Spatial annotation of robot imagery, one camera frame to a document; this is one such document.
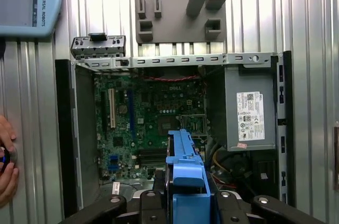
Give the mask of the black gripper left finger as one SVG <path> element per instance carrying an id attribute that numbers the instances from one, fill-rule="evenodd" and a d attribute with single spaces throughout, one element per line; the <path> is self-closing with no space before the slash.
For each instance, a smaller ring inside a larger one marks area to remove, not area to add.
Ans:
<path id="1" fill-rule="evenodd" d="M 153 188 L 140 191 L 138 198 L 128 201 L 122 195 L 108 195 L 62 223 L 168 223 L 164 191 L 165 172 L 158 170 Z"/>

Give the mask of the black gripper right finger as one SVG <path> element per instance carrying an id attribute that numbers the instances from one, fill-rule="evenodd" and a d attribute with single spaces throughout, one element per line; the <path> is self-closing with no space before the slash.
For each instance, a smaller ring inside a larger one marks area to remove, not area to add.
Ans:
<path id="1" fill-rule="evenodd" d="M 322 221 L 267 195 L 255 196 L 251 203 L 234 192 L 215 194 L 215 223 L 322 223 Z"/>

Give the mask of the person's hand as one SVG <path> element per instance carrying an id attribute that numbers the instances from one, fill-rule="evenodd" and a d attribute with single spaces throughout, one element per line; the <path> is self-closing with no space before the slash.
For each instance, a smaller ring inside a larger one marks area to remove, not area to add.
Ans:
<path id="1" fill-rule="evenodd" d="M 13 153 L 16 149 L 13 140 L 16 134 L 12 125 L 5 116 L 1 115 L 1 144 L 4 148 Z M 1 172 L 1 208 L 4 208 L 14 197 L 19 180 L 19 169 L 13 163 L 9 163 Z"/>

